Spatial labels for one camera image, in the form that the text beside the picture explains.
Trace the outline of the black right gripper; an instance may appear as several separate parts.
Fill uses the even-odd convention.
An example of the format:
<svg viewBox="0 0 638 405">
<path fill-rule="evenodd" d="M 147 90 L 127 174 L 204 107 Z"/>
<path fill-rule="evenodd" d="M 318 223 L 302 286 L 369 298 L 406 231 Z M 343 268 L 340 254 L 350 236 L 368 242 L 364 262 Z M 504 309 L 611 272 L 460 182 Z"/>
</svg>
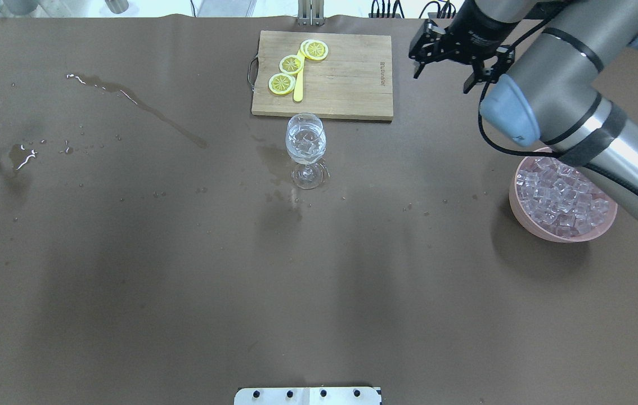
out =
<svg viewBox="0 0 638 405">
<path fill-rule="evenodd" d="M 418 79 L 427 64 L 448 57 L 471 66 L 463 94 L 477 84 L 496 84 L 515 62 L 515 48 L 499 45 L 527 13 L 527 1 L 465 1 L 447 30 L 434 20 L 422 21 L 407 54 L 415 64 L 412 77 Z M 492 57 L 496 62 L 485 67 Z"/>
</svg>

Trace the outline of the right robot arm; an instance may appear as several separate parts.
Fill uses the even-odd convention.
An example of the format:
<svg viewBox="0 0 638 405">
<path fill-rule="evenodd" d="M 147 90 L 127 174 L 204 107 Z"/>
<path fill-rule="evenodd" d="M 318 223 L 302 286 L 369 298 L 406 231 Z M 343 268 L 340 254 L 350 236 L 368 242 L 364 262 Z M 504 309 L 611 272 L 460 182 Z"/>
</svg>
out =
<svg viewBox="0 0 638 405">
<path fill-rule="evenodd" d="M 478 125 L 487 121 L 529 156 L 546 154 L 578 169 L 638 220 L 638 124 L 592 87 L 625 48 L 638 50 L 638 1 L 556 1 L 520 38 L 537 37 L 520 56 L 505 40 L 537 1 L 466 1 L 452 23 L 425 20 L 411 41 L 415 77 L 427 64 L 471 66 L 463 92 L 484 84 Z"/>
</svg>

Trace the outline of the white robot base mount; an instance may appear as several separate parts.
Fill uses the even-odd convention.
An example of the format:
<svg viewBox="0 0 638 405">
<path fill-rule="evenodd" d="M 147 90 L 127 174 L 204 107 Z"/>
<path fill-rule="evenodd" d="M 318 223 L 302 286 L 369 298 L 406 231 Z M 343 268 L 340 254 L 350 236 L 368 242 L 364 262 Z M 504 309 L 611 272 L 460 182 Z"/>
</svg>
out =
<svg viewBox="0 0 638 405">
<path fill-rule="evenodd" d="M 370 386 L 314 386 L 244 388 L 234 404 L 383 404 L 380 388 Z"/>
</svg>

